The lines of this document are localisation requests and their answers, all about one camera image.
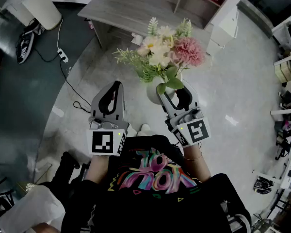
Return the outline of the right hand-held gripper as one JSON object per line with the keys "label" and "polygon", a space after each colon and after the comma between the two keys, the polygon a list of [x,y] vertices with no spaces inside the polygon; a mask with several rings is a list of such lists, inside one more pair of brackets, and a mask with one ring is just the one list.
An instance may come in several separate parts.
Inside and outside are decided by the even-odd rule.
{"label": "right hand-held gripper", "polygon": [[169,131],[177,138],[182,147],[196,145],[210,138],[208,119],[198,107],[198,94],[186,81],[182,80],[183,88],[176,90],[178,105],[174,105],[169,95],[164,92],[158,99],[168,119],[165,121]]}

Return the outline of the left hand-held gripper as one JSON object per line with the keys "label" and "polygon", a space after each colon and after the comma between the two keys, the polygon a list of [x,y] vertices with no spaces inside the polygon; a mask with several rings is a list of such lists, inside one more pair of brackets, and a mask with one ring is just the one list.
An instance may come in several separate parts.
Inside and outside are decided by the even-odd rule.
{"label": "left hand-held gripper", "polygon": [[124,88],[120,81],[103,87],[93,98],[90,128],[86,131],[89,154],[121,155],[129,127],[129,124],[123,121],[124,110]]}

